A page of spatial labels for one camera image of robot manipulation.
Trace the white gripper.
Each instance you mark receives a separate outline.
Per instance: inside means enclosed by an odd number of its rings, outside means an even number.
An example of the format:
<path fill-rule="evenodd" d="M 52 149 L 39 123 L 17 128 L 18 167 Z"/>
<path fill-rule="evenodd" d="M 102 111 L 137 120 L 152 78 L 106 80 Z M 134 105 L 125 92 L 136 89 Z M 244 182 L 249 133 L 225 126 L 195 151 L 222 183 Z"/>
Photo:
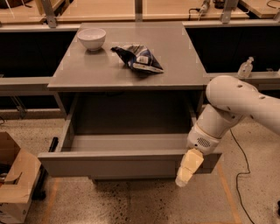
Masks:
<path fill-rule="evenodd" d="M 187 136 L 187 146 L 190 150 L 182 157 L 180 167 L 178 168 L 175 179 L 177 186 L 184 187 L 188 184 L 193 174 L 203 163 L 203 154 L 211 154 L 220 141 L 219 138 L 209 136 L 197 124 L 192 126 Z"/>

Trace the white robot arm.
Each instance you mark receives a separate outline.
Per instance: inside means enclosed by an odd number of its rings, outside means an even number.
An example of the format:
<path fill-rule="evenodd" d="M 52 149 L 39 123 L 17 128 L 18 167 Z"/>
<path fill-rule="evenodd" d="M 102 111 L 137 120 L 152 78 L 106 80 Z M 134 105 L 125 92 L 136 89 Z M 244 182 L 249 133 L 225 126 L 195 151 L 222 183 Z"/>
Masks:
<path fill-rule="evenodd" d="M 225 133 L 244 117 L 280 134 L 280 100 L 261 94 L 254 86 L 232 76 L 213 78 L 206 86 L 209 103 L 187 136 L 187 153 L 178 168 L 175 183 L 186 186 Z"/>

